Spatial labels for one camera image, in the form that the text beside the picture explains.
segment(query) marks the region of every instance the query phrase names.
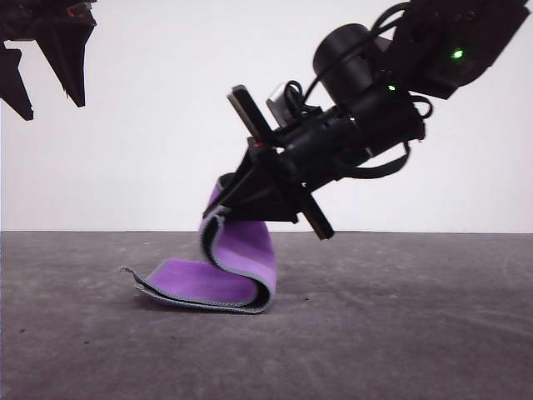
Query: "cable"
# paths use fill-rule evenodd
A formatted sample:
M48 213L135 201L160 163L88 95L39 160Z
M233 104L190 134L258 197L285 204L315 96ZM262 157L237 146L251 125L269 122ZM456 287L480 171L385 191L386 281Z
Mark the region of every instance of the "cable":
M411 96L411 101L414 103L425 103L430 106L429 110L424 115L422 115L422 119L427 119L431 115L433 115L433 103L430 101L429 98L424 96Z
M383 25L383 23L387 19L392 17L394 14L399 13L400 11L406 11L411 7L412 7L411 2L401 2L395 6L388 8L387 10L385 10L385 12L382 15L380 15L380 17L376 20L376 22L374 22L374 25L372 26L372 29L370 32L371 33L375 32L375 30L377 30L381 25Z
M307 89L307 92L306 92L306 94L305 94L305 96L303 98L304 102L306 102L307 99L309 98L309 96L311 96L312 91L315 89L316 85L321 81L321 79L323 77L325 77L333 68L337 67L338 64L345 62L347 56L349 56L350 54L355 52L361 46L364 46L365 44L369 43L370 41L376 39L378 36L382 35L383 33L387 32L388 30L396 27L398 25L398 23L403 19L403 16L401 16L401 17L395 19L392 22L389 22L387 25L382 27L381 25L389 17L391 17L392 15L394 15L394 14L400 12L400 11L405 11L411 6L412 6L412 4L410 2L402 2L402 3L399 3L399 4L389 8L382 15L380 15L380 17L376 20L376 23L374 24L374 27L370 31L370 34L369 34L368 37L366 37L365 39L361 40L360 42L354 44L353 46L349 47L345 52L343 52L341 55L339 55L339 57L337 57L336 60L330 64L329 67L327 67L321 73L316 75L315 79L313 80L311 85L309 85L309 88Z
M403 148L406 151L406 154L404 156L394 161L390 161L386 164L380 165L379 167L353 167L339 160L335 160L335 166L337 168L337 171L344 178L379 179L388 177L389 175L400 171L407 164L407 161L409 161L409 156L411 155L411 148L409 147L409 143L404 142Z
M283 97L289 112L295 116L306 106L303 99L303 88L298 81L289 81L283 89Z

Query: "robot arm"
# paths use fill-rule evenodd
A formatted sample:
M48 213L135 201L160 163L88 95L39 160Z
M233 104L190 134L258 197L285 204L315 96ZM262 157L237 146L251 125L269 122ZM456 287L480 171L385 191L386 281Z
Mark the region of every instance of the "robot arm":
M229 221L288 221L303 213L320 239L334 234L312 192L343 178L382 178L399 171L409 141L426 135L432 113L422 95L449 98L498 58L529 16L525 0L412 0L378 18L371 30L349 24L318 47L316 79L282 86L267 105L272 130L243 86L229 100L252 137L237 171L204 212L224 209ZM398 12L403 15L384 25ZM391 28L391 41L381 37ZM323 111L306 104L322 83L335 102ZM420 115L415 103L429 104ZM358 167L403 143L406 155L381 167Z

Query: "white wall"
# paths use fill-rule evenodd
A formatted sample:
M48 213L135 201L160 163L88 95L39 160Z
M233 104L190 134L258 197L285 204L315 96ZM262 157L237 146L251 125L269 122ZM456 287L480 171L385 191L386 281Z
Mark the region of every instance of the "white wall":
M215 178L246 146L229 89L244 83L264 104L282 81L307 85L332 29L368 26L393 3L101 0L81 109L34 43L11 45L36 119L2 105L2 228L196 230ZM320 190L334 228L532 233L532 39L530 20L482 79L435 101L404 171ZM321 91L311 102L331 104Z

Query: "gray floor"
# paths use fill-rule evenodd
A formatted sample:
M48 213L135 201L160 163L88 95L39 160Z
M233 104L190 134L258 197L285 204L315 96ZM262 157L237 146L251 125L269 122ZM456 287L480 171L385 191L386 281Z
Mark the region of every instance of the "gray floor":
M533 236L274 235L258 316L158 306L193 233L2 235L3 398L532 399Z

